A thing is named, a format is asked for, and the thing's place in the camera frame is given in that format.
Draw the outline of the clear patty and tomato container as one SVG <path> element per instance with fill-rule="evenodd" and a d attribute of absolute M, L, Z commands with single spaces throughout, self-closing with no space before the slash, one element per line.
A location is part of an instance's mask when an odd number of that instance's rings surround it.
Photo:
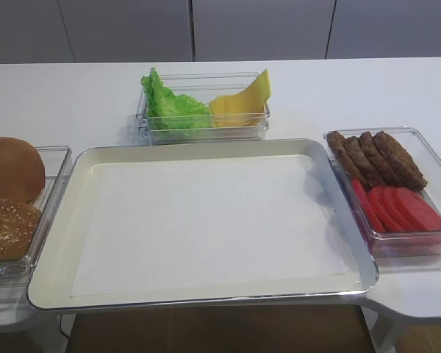
<path fill-rule="evenodd" d="M 370 132 L 374 136 L 376 133 L 384 131 L 393 136 L 412 156 L 412 159 L 427 181 L 427 186 L 422 191 L 410 190 L 421 196 L 441 216 L 441 159 L 416 129 L 394 127 L 333 131 L 338 131 L 345 139 L 352 136 L 359 139 L 363 132 Z M 337 177 L 343 186 L 343 191 L 350 204 L 352 213 L 372 255 L 375 257 L 441 255 L 441 230 L 430 232 L 421 230 L 416 232 L 388 232 L 385 229 L 383 233 L 373 230 L 351 186 L 352 180 L 346 175 L 329 145 L 328 150 L 331 165 L 337 172 Z"/>

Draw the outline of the red tomato slice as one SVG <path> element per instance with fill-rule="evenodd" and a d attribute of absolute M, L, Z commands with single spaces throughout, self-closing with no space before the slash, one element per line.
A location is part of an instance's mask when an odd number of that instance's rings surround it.
<path fill-rule="evenodd" d="M 358 179 L 353 179 L 351 181 L 351 186 L 356 194 L 356 197 L 359 200 L 359 203 L 367 217 L 368 223 L 371 225 L 372 229 L 383 233 L 385 232 L 385 228 L 380 222 L 379 218 L 375 214 L 373 208 L 370 206 L 370 203 L 367 198 L 367 194 L 365 189 L 363 188 L 361 182 Z"/>
<path fill-rule="evenodd" d="M 388 232 L 403 232 L 404 228 L 387 213 L 384 205 L 381 203 L 383 191 L 383 187 L 372 188 L 367 192 L 367 200 Z"/>
<path fill-rule="evenodd" d="M 394 195 L 395 190 L 394 187 L 385 187 L 381 194 L 381 203 L 384 210 L 392 219 L 392 222 L 388 221 L 386 223 L 386 227 L 391 232 L 416 232 L 417 227 L 404 216 L 397 205 Z"/>
<path fill-rule="evenodd" d="M 403 216 L 417 230 L 440 231 L 441 216 L 421 196 L 407 188 L 396 188 L 392 197 Z"/>

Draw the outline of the white metal tray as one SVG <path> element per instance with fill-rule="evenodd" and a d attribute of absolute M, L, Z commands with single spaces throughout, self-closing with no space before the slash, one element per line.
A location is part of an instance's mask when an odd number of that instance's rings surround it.
<path fill-rule="evenodd" d="M 27 288 L 41 310 L 350 300 L 379 277 L 324 147 L 89 149 Z"/>

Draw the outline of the white paper liner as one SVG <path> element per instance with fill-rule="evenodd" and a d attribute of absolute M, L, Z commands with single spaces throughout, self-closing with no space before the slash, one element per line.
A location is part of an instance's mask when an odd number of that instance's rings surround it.
<path fill-rule="evenodd" d="M 306 155 L 93 166 L 72 292 L 343 274 L 317 172 Z"/>

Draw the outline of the clear lettuce and cheese container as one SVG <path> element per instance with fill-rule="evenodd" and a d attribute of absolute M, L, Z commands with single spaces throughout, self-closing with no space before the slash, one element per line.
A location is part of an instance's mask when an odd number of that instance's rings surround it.
<path fill-rule="evenodd" d="M 204 103 L 209 103 L 217 97 L 230 96 L 247 88 L 259 74 L 257 72 L 222 73 L 222 74 L 191 74 L 191 75 L 160 75 L 165 87 L 170 88 L 176 95 L 186 94 Z M 265 111 L 260 122 L 255 126 L 245 127 L 214 127 L 209 129 L 154 129 L 151 119 L 146 114 L 146 96 L 142 90 L 136 119 L 138 136 L 150 145 L 166 145 L 176 143 L 200 143 L 220 140 L 262 140 L 269 128 L 270 110 L 265 103 Z"/>

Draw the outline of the stacked yellow cheese slices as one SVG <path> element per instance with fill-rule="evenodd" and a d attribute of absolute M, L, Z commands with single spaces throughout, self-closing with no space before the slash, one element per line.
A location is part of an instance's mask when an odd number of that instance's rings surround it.
<path fill-rule="evenodd" d="M 245 127 L 257 125 L 265 108 L 249 99 L 217 97 L 209 103 L 214 127 Z"/>

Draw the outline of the bun front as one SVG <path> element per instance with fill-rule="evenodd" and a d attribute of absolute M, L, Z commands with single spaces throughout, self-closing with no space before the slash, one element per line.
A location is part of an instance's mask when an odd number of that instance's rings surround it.
<path fill-rule="evenodd" d="M 0 137 L 0 199 L 34 201 L 46 183 L 37 149 L 25 140 Z"/>

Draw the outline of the sesame top bun right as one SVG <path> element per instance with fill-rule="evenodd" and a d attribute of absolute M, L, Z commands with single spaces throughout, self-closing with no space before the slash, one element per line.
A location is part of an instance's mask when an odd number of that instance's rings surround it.
<path fill-rule="evenodd" d="M 40 217 L 41 211 L 30 204 L 0 199 L 0 261 L 26 254 Z"/>

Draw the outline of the upright yellow cheese slice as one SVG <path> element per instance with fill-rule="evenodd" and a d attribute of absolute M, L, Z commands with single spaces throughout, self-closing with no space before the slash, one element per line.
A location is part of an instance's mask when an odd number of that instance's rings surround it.
<path fill-rule="evenodd" d="M 270 77 L 265 69 L 247 88 L 230 96 L 222 96 L 218 103 L 223 103 L 223 113 L 261 113 L 271 95 Z"/>

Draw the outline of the green lettuce leaf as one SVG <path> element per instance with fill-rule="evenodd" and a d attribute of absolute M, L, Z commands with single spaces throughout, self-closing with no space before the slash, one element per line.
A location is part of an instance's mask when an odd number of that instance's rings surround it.
<path fill-rule="evenodd" d="M 186 94 L 176 95 L 165 87 L 152 67 L 141 79 L 146 96 L 146 114 L 154 129 L 209 129 L 212 126 L 209 108 Z"/>

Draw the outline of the brown meat patty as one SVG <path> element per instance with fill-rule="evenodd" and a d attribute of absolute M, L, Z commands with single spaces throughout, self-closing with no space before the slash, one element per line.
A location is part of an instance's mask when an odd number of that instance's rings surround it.
<path fill-rule="evenodd" d="M 385 186 L 385 182 L 381 177 L 381 174 L 374 168 L 372 163 L 365 156 L 358 137 L 352 136 L 346 138 L 344 147 L 371 188 Z"/>
<path fill-rule="evenodd" d="M 326 135 L 326 141 L 348 178 L 350 180 L 357 179 L 364 188 L 369 187 L 366 178 L 357 168 L 345 148 L 345 137 L 338 131 L 332 131 Z"/>
<path fill-rule="evenodd" d="M 393 136 L 380 131 L 373 136 L 373 141 L 404 187 L 422 191 L 427 186 L 412 156 Z"/>
<path fill-rule="evenodd" d="M 393 187 L 400 187 L 400 179 L 391 169 L 389 163 L 381 155 L 376 144 L 374 143 L 371 133 L 363 132 L 359 136 L 359 143 L 364 155 L 370 161 L 371 165 L 376 169 L 376 171 L 379 172 L 385 183 Z"/>

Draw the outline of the clear bun container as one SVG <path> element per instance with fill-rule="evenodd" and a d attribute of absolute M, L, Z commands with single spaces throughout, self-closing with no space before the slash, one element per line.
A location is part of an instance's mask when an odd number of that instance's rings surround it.
<path fill-rule="evenodd" d="M 32 206 L 41 211 L 41 217 L 23 257 L 0 262 L 0 286 L 29 281 L 70 176 L 72 162 L 68 146 L 41 146 L 37 152 L 45 167 L 46 183 Z"/>

